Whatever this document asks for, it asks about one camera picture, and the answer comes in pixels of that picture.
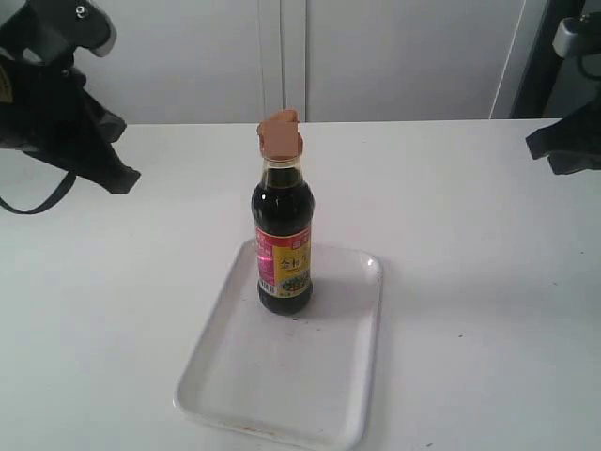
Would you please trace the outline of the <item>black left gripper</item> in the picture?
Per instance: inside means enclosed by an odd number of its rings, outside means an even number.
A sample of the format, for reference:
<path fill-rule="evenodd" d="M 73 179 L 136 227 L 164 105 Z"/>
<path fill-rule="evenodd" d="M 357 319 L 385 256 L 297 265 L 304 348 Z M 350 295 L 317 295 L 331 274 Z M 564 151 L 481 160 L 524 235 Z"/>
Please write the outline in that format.
<path fill-rule="evenodd" d="M 141 177 L 113 144 L 125 120 L 85 91 L 74 55 L 32 63 L 1 53 L 1 146 L 47 163 L 81 163 L 79 175 L 110 194 L 128 194 Z"/>

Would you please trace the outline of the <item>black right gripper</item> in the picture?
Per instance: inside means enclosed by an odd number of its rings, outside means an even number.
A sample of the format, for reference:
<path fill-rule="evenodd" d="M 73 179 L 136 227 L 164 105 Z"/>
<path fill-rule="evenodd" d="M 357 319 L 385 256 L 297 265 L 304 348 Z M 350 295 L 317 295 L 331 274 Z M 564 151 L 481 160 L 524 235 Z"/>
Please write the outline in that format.
<path fill-rule="evenodd" d="M 526 137 L 534 160 L 546 158 L 555 175 L 600 170 L 600 101 Z"/>

